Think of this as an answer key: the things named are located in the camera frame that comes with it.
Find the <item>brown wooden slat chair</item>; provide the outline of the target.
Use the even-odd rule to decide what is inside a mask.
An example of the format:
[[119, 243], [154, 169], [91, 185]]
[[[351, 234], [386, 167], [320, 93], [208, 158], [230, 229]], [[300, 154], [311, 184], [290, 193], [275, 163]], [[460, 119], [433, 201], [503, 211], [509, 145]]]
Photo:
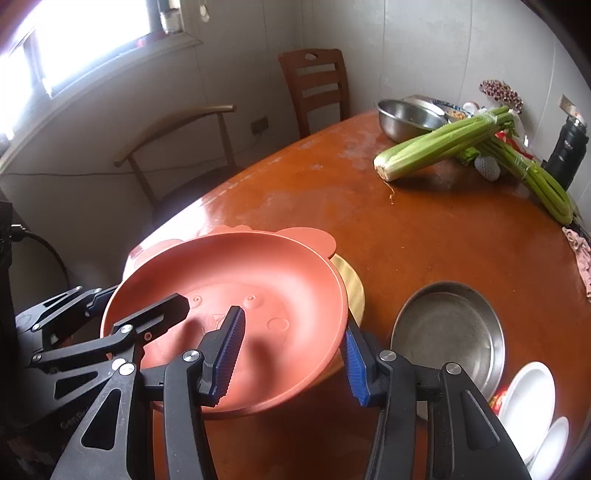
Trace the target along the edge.
[[351, 117], [351, 98], [346, 63], [339, 49], [307, 48], [277, 55], [294, 105], [298, 133], [311, 135], [308, 114], [339, 106], [339, 120]]

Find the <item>yellow shell-shaped plate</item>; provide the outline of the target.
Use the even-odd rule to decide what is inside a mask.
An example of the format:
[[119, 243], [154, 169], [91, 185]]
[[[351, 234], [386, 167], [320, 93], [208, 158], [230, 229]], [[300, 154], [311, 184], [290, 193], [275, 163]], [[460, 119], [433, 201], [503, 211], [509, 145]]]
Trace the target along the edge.
[[363, 289], [362, 280], [356, 270], [353, 269], [353, 266], [345, 258], [339, 256], [338, 253], [332, 256], [331, 262], [335, 269], [338, 270], [346, 286], [349, 311], [351, 311], [356, 323], [360, 325], [363, 322], [366, 307], [365, 289]]

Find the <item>pink crumpled cloth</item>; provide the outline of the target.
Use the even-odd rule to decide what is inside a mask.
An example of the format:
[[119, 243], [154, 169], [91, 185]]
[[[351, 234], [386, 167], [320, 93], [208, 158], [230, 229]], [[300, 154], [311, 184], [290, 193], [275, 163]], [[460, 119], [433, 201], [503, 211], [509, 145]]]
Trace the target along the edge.
[[591, 302], [591, 254], [587, 240], [575, 230], [563, 227], [562, 232], [575, 256], [579, 276], [585, 288], [585, 296]]

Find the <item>dried red flower bunch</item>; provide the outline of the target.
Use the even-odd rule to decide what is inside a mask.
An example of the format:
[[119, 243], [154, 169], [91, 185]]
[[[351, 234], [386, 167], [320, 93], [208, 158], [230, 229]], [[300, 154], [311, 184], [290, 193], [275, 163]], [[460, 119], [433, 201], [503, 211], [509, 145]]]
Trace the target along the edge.
[[524, 103], [521, 96], [506, 82], [496, 79], [483, 80], [479, 90], [493, 102], [508, 106], [517, 114], [522, 113]]

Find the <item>thick celery bunch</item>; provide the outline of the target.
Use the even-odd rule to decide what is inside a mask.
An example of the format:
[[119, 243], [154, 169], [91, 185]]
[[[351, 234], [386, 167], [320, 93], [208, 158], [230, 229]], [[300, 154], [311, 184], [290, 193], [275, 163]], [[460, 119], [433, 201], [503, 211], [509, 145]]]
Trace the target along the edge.
[[513, 127], [514, 120], [514, 112], [507, 106], [484, 110], [383, 151], [374, 159], [375, 171], [382, 180], [392, 182], [476, 147]]

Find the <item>window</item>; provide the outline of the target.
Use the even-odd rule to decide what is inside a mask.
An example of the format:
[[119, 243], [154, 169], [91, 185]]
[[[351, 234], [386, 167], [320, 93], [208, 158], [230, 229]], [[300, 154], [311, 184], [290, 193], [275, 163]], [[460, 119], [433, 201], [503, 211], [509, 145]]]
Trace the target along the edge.
[[1, 140], [34, 104], [131, 52], [201, 40], [197, 1], [3, 1]]

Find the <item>large red paper noodle bowl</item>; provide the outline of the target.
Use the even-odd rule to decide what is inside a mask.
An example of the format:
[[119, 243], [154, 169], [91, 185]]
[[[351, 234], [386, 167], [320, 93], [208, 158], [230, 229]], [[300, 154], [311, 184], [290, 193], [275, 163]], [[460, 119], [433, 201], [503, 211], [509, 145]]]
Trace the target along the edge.
[[538, 452], [554, 417], [556, 386], [550, 369], [534, 361], [523, 366], [490, 406], [504, 426], [523, 461]]

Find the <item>black thermos bottle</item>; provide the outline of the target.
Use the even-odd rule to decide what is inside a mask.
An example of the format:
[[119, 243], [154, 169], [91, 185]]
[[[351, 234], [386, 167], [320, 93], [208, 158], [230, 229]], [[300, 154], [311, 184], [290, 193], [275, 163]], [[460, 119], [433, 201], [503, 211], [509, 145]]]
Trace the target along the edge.
[[585, 122], [575, 116], [568, 115], [549, 159], [542, 163], [542, 168], [565, 191], [572, 184], [582, 163], [588, 141], [589, 137]]

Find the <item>wall power socket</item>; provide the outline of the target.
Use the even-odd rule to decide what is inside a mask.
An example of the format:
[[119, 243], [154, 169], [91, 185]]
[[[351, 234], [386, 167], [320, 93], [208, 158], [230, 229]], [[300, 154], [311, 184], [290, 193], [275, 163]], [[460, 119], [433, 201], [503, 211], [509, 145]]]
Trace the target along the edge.
[[269, 128], [269, 119], [266, 116], [260, 117], [259, 119], [253, 120], [250, 123], [250, 131], [253, 136], [262, 135], [264, 131]]

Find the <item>steel bowl at table back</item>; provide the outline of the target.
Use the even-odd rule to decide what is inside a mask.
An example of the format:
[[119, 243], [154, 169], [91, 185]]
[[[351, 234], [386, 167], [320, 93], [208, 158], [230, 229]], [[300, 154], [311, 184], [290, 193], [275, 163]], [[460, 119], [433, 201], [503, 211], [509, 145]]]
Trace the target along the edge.
[[448, 124], [440, 107], [420, 99], [384, 99], [376, 104], [376, 109], [382, 131], [397, 143], [430, 133]]

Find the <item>shallow steel round pan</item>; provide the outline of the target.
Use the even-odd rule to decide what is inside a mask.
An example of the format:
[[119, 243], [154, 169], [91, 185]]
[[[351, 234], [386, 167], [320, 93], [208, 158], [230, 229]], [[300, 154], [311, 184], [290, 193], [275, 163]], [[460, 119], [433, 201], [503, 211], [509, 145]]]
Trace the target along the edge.
[[391, 349], [415, 365], [460, 364], [487, 400], [506, 360], [503, 329], [490, 303], [453, 281], [432, 283], [408, 299], [394, 322]]

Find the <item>thin green celery bunch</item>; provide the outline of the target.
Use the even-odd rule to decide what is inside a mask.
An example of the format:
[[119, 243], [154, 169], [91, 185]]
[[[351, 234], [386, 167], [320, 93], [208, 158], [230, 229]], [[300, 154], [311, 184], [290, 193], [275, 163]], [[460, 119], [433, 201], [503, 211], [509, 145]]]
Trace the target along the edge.
[[574, 207], [567, 192], [534, 160], [523, 156], [496, 137], [481, 142], [476, 148], [481, 154], [496, 159], [504, 169], [524, 184], [557, 222], [563, 226], [572, 223]]

